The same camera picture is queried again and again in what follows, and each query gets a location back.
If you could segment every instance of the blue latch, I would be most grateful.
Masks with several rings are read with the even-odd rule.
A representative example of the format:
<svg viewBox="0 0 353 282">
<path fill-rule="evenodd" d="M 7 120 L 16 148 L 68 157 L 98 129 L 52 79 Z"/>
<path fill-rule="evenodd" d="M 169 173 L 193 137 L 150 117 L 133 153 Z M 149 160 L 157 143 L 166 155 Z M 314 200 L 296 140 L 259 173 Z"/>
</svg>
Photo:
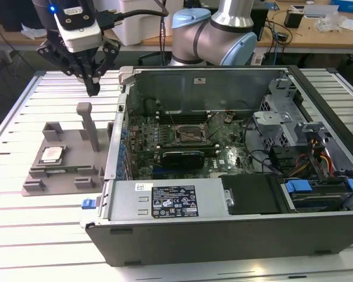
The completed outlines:
<svg viewBox="0 0 353 282">
<path fill-rule="evenodd" d="M 347 180 L 347 185 L 348 185 L 349 188 L 352 189 L 352 191 L 353 191 L 353 179 L 352 179 L 352 178 L 349 178 L 349 179 Z"/>
<path fill-rule="evenodd" d="M 311 192 L 312 188 L 307 180 L 289 180 L 285 185 L 289 193 L 293 192 Z"/>
<path fill-rule="evenodd" d="M 83 210 L 93 210 L 93 209 L 95 209 L 95 203 L 96 203 L 96 200 L 85 199 L 82 202 L 81 208 Z"/>
</svg>

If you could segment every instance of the screw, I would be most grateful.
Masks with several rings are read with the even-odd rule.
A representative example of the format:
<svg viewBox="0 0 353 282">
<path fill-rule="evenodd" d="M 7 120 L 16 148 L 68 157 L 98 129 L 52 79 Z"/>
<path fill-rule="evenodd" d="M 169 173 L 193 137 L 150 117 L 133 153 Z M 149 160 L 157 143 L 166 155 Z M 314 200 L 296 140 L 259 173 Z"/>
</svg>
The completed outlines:
<svg viewBox="0 0 353 282">
<path fill-rule="evenodd" d="M 234 206 L 234 201 L 233 201 L 233 199 L 230 199 L 230 198 L 226 199 L 226 204 L 228 205 L 228 207 Z"/>
</svg>

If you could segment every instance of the white sticker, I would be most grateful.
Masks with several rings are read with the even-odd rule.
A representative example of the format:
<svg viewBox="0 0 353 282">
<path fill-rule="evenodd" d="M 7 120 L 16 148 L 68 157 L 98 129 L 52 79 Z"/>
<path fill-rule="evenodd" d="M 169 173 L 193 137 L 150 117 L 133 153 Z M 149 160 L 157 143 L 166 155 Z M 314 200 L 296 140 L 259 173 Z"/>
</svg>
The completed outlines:
<svg viewBox="0 0 353 282">
<path fill-rule="evenodd" d="M 46 173 L 48 173 L 48 174 L 66 173 L 66 171 L 64 169 L 55 169 L 55 170 L 46 170 Z"/>
<path fill-rule="evenodd" d="M 64 9 L 64 13 L 68 16 L 73 16 L 73 15 L 77 15 L 77 14 L 82 14 L 82 7 L 73 7 L 73 8 L 68 8 L 68 9 Z"/>
<path fill-rule="evenodd" d="M 205 84 L 205 78 L 195 78 L 194 84 Z"/>
<path fill-rule="evenodd" d="M 153 183 L 136 183 L 135 191 L 151 191 Z"/>
</svg>

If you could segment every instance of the blue drive bracket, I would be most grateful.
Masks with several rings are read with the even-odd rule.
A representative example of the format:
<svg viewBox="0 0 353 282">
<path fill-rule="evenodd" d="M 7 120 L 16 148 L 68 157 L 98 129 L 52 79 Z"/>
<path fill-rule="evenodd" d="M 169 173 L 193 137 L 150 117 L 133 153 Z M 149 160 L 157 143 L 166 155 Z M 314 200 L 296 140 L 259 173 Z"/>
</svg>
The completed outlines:
<svg viewBox="0 0 353 282">
<path fill-rule="evenodd" d="M 293 192 L 311 192 L 311 185 L 307 180 L 289 180 L 287 184 L 285 184 L 289 193 Z"/>
</svg>

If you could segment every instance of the processor chip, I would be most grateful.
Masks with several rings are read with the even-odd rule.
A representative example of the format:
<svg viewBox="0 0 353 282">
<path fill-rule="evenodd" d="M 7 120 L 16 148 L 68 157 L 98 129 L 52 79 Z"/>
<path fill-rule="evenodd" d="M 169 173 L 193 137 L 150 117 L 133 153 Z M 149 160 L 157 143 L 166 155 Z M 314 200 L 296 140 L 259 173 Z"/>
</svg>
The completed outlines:
<svg viewBox="0 0 353 282">
<path fill-rule="evenodd" d="M 48 147 L 44 150 L 41 161 L 43 163 L 55 163 L 60 159 L 62 152 L 62 147 Z"/>
</svg>

